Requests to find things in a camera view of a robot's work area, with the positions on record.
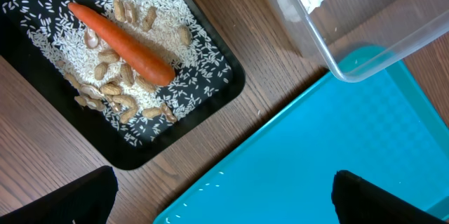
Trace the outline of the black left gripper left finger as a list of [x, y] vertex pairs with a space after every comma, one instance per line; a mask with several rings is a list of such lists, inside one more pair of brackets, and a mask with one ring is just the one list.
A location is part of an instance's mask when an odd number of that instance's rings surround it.
[[100, 168], [1, 217], [2, 223], [106, 223], [119, 191], [114, 170]]

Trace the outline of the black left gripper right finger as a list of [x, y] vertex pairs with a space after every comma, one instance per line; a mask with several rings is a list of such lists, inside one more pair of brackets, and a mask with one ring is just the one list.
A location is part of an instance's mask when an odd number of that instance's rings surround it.
[[445, 223], [347, 170], [334, 175], [331, 200], [340, 224]]

